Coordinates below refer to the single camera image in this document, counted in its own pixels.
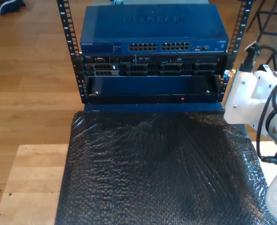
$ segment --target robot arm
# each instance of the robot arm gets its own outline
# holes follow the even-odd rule
[[[277,76],[275,76],[277,73],[273,73],[268,68],[266,71],[256,71],[253,74],[253,67],[250,71],[242,67],[235,74],[231,90],[225,103],[224,119],[229,124],[249,124],[257,130],[266,102],[274,87],[277,85]],[[261,134],[274,139],[277,145],[277,113],[272,104],[266,110],[261,127]],[[277,164],[275,157],[262,157],[261,159],[265,159],[265,162]],[[266,204],[270,212],[277,218],[277,175],[268,189]]]

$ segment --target black cable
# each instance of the black cable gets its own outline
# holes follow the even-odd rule
[[[259,46],[256,49],[258,51],[261,50],[261,49],[269,49],[277,57],[277,48],[275,48],[275,47],[271,47],[271,46],[267,46],[267,45],[261,45],[261,46]],[[258,155],[258,157],[263,162],[269,162],[269,163],[275,163],[275,164],[277,164],[277,159],[276,158],[274,158],[274,157],[263,157],[261,155],[261,152],[260,152],[260,135],[261,135],[261,130],[262,130],[262,125],[263,125],[264,117],[266,115],[266,112],[267,112],[267,109],[268,109],[268,107],[270,105],[270,101],[271,100],[272,100],[273,108],[274,108],[274,110],[277,113],[276,98],[277,98],[277,85],[274,87],[274,89],[272,90],[272,92],[270,93],[269,97],[266,100],[266,103],[265,103],[265,105],[263,107],[263,110],[262,110],[262,114],[261,114],[260,119],[259,119],[258,128],[257,128],[257,134],[256,134],[256,148],[257,148],[257,155]]]

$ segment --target wooden board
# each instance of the wooden board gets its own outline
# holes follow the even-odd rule
[[[0,225],[53,225],[67,144],[20,145],[0,203]]]

